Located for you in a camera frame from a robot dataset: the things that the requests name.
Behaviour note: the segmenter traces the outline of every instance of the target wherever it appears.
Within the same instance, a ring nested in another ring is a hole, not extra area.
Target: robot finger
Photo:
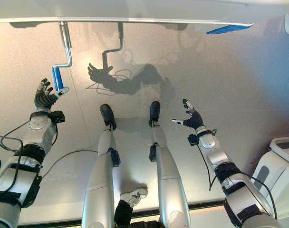
[[[44,84],[47,82],[48,80],[46,78],[44,78],[38,85],[37,87],[37,91],[36,94],[41,94],[44,93],[45,88],[44,88]]]
[[[192,116],[192,112],[186,111],[186,113],[189,114],[190,116]]]
[[[43,92],[45,93],[46,92],[46,88],[50,85],[50,82],[45,82],[44,85],[43,85]]]
[[[48,88],[48,89],[45,91],[45,95],[49,95],[51,91],[53,91],[53,87]]]
[[[180,120],[180,119],[173,119],[173,120],[171,120],[171,122],[173,122],[175,124],[183,125],[183,120]]]

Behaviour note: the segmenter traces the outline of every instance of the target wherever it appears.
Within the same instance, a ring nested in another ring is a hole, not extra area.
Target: black robot shoe
[[[115,130],[116,123],[115,123],[114,114],[113,114],[111,107],[108,104],[103,104],[100,106],[100,112],[101,112],[102,118],[105,121],[106,126],[112,125],[113,130]]]
[[[160,103],[158,101],[153,101],[150,107],[150,127],[152,127],[152,122],[157,122],[160,113]]]

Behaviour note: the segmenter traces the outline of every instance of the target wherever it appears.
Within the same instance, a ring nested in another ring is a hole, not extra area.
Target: black joint cover
[[[36,176],[33,183],[31,184],[31,187],[24,199],[24,202],[22,204],[23,208],[28,208],[30,205],[32,205],[37,197],[38,191],[40,189],[40,183],[41,183],[42,177]]]
[[[222,187],[222,191],[225,193],[226,196],[230,195],[231,193],[241,189],[246,184],[244,182],[239,182],[231,186],[230,188],[226,189],[224,186]]]
[[[263,213],[259,210],[258,206],[253,204],[244,210],[242,210],[237,216],[240,220],[242,220],[242,223],[244,223],[247,219],[251,218],[255,215],[262,215]]]
[[[114,150],[112,147],[108,149],[108,152],[111,153],[113,167],[118,167],[121,163],[118,151]]]
[[[65,116],[62,111],[53,111],[51,112],[51,120],[58,124],[65,122]]]
[[[189,141],[191,146],[195,146],[195,145],[198,145],[199,138],[195,134],[190,134],[188,137],[188,141]]]
[[[21,193],[16,193],[16,192],[11,192],[11,191],[7,191],[7,192],[3,192],[0,191],[0,202],[1,203],[8,203],[12,206],[15,205],[19,205],[19,207],[21,208],[22,205],[19,202],[19,197],[20,197]]]
[[[156,161],[156,145],[155,144],[150,147],[149,159],[151,162]]]
[[[224,208],[228,214],[228,217],[231,220],[231,223],[233,225],[235,225],[236,227],[240,227],[242,226],[242,223],[238,220],[238,218],[236,217],[236,215],[234,214],[234,212],[232,211],[229,203],[227,202],[227,200],[224,201]]]
[[[214,173],[220,183],[222,183],[227,177],[240,172],[240,169],[233,162],[224,162],[214,170]]]
[[[23,146],[21,156],[31,157],[42,164],[45,157],[45,151],[38,145],[27,144]]]

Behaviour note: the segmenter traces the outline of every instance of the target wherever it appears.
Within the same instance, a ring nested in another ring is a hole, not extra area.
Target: robotic hand
[[[194,106],[186,99],[183,99],[184,107],[187,109],[186,113],[191,116],[187,120],[173,119],[172,122],[181,124],[187,127],[197,129],[204,126],[201,115],[195,110]]]
[[[59,97],[69,91],[68,87],[64,87],[59,89],[54,94],[50,94],[50,92],[53,90],[53,87],[47,89],[49,85],[50,82],[44,78],[37,88],[35,95],[35,107],[37,112],[43,111],[50,113],[51,106],[56,102],[56,100],[58,100]]]
[[[220,147],[219,140],[203,123],[201,115],[194,106],[183,99],[187,120],[173,119],[172,122],[195,130],[188,137],[191,146],[198,145],[226,195],[224,207],[236,227],[239,228],[281,228],[272,216],[267,200],[255,188],[249,178],[239,170],[227,153]]]
[[[57,124],[65,121],[61,111],[50,109],[69,89],[64,87],[50,94],[53,89],[47,89],[49,85],[47,79],[40,82],[35,94],[36,112],[30,115],[23,144],[0,174],[0,228],[17,227],[21,208],[33,204],[42,180],[39,172],[44,157],[58,132]]]

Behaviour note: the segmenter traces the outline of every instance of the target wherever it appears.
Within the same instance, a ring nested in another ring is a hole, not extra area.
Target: metal rod
[[[118,33],[119,33],[119,39],[120,39],[120,47],[117,48],[117,49],[105,50],[102,53],[102,66],[103,66],[103,69],[107,68],[107,53],[117,52],[117,51],[121,51],[122,50],[123,39],[124,39],[124,27],[123,27],[123,23],[122,22],[118,23]]]
[[[62,64],[62,63],[57,63],[53,66],[53,68],[56,67],[71,67],[73,64],[72,61],[72,54],[70,52],[70,48],[72,47],[71,42],[70,42],[70,37],[69,37],[69,30],[67,26],[66,21],[60,21],[59,22],[59,28],[60,28],[60,34],[61,34],[61,39],[62,39],[62,44],[65,50],[65,54],[67,56],[67,63]]]

